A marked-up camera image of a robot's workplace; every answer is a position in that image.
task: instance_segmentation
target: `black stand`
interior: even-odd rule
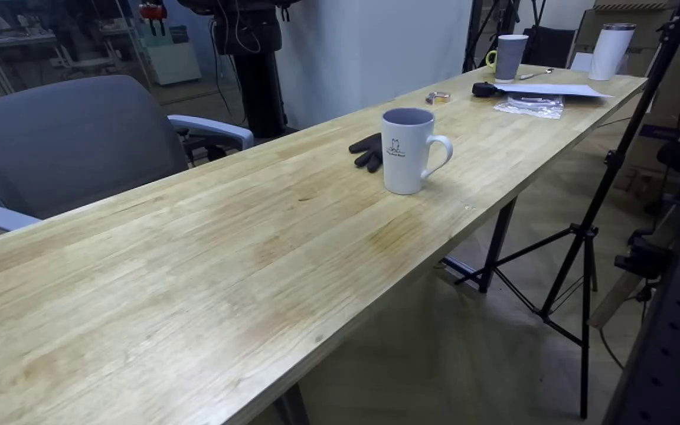
[[[498,215],[498,223],[496,223],[496,232],[494,232],[494,239],[490,239],[490,247],[488,247],[488,254],[485,254],[485,261],[478,271],[470,271],[467,267],[459,267],[458,261],[452,260],[444,260],[445,267],[455,268],[463,273],[463,279],[458,279],[458,282],[463,280],[476,280],[478,282],[478,290],[485,292],[488,282],[490,282],[490,275],[496,273],[527,306],[528,312],[534,312],[535,317],[541,317],[552,330],[557,330],[560,334],[564,334],[567,340],[581,345],[581,397],[579,397],[579,415],[586,418],[587,415],[587,351],[589,351],[589,327],[587,327],[587,319],[589,319],[589,292],[593,292],[593,286],[596,280],[596,271],[595,271],[595,216],[607,199],[607,192],[611,189],[624,160],[625,160],[625,151],[629,146],[629,141],[635,138],[637,129],[640,129],[640,122],[648,108],[648,102],[654,98],[675,52],[680,46],[680,7],[675,9],[671,23],[664,27],[664,36],[660,36],[660,49],[648,69],[648,76],[646,76],[646,85],[644,85],[644,91],[641,91],[641,98],[619,141],[619,149],[608,155],[607,160],[607,172],[581,220],[581,223],[570,223],[569,229],[564,232],[557,232],[524,251],[516,251],[503,260],[498,260],[501,254],[501,246],[503,246],[503,239],[508,233],[508,223],[510,223],[510,215],[511,215],[511,208],[514,208],[514,200],[510,200],[501,215]],[[498,267],[510,261],[510,260],[516,260],[530,251],[537,251],[552,240],[560,240],[564,235],[574,235],[570,240],[570,247],[552,280],[552,287],[543,303],[543,306],[535,306]],[[567,327],[562,327],[560,324],[554,324],[549,317],[552,312],[560,306],[562,300],[567,300],[576,287],[567,287],[562,292],[562,286],[569,275],[569,268],[570,265],[576,261],[579,252],[582,247],[582,275],[581,275],[581,294],[582,294],[582,306],[581,306],[581,337],[569,333]]]
[[[217,52],[234,57],[248,127],[261,138],[285,134],[284,94],[274,59],[274,52],[280,49],[274,4],[274,0],[217,0],[213,7]]]

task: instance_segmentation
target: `chair backrest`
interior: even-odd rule
[[[164,114],[128,76],[0,97],[0,205],[49,216],[187,169]]]

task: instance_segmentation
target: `tripod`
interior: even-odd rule
[[[595,220],[596,220],[596,213],[600,213],[600,208],[601,208],[601,203],[603,203],[603,199],[607,199],[607,193],[608,193],[608,189],[611,189],[611,185],[614,185],[614,180],[615,180],[615,174],[625,160],[625,151],[628,151],[629,141],[635,138],[635,134],[641,124],[641,117],[644,117],[644,114],[646,114],[665,71],[667,71],[678,46],[680,46],[680,4],[660,32],[660,46],[659,46],[654,64],[648,69],[641,98],[637,102],[635,114],[632,114],[615,151],[608,153],[608,159],[607,159],[607,169],[601,174],[601,181],[596,185],[596,192],[595,192],[581,223],[570,223],[564,232],[557,232],[557,233],[552,233],[537,244],[530,244],[530,246],[527,246],[527,247],[522,247],[508,258],[501,258],[501,247],[503,247],[503,240],[505,240],[505,233],[510,226],[510,216],[511,216],[511,208],[514,208],[514,200],[510,200],[508,205],[503,205],[503,209],[498,215],[498,221],[496,221],[496,229],[490,235],[490,246],[485,252],[485,261],[478,271],[470,271],[452,260],[444,260],[445,267],[455,268],[463,275],[455,282],[476,280],[478,292],[485,292],[490,279],[498,275],[528,306],[528,312],[541,317],[552,330],[557,330],[560,334],[564,334],[567,340],[570,340],[581,346],[581,389],[579,389],[579,415],[581,418],[587,415],[587,366],[589,366],[589,325],[587,325],[587,321],[589,321],[593,287],[596,286],[596,271],[595,271],[596,226],[595,226]],[[564,235],[574,235],[574,240],[569,246],[569,252],[562,260],[562,267],[560,267],[560,271],[549,286],[546,303],[541,306],[535,306],[498,267],[505,261],[511,261],[511,260],[516,260],[530,251],[537,251],[548,244],[554,244]],[[570,330],[567,330],[552,321],[552,312],[567,294],[570,294],[576,290],[574,286],[562,290],[562,286],[564,286],[581,247],[582,247],[581,334],[574,334]]]

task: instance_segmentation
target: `metal table leg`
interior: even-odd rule
[[[274,406],[284,425],[308,425],[308,414],[307,414],[307,406],[301,403],[301,395],[298,384],[293,384],[285,395],[280,395],[274,402]]]
[[[478,286],[478,292],[488,290],[490,275],[496,273],[496,268],[501,265],[501,251],[503,251],[503,240],[505,240],[505,233],[510,226],[514,200],[516,199],[511,199],[510,203],[505,203],[501,208],[496,229],[494,229],[490,240],[488,240],[485,260],[484,260],[484,267],[478,271],[471,271],[467,265],[459,265],[450,258],[442,260],[445,267],[450,267],[452,271],[459,273],[459,279],[455,282],[474,280]]]

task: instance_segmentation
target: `light wood tabletop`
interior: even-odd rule
[[[474,98],[476,81],[0,235],[0,422],[252,418],[641,85],[593,82],[608,97],[543,121]],[[450,102],[428,107],[430,89]],[[347,153],[390,107],[431,108],[455,143],[415,195],[387,193]]]

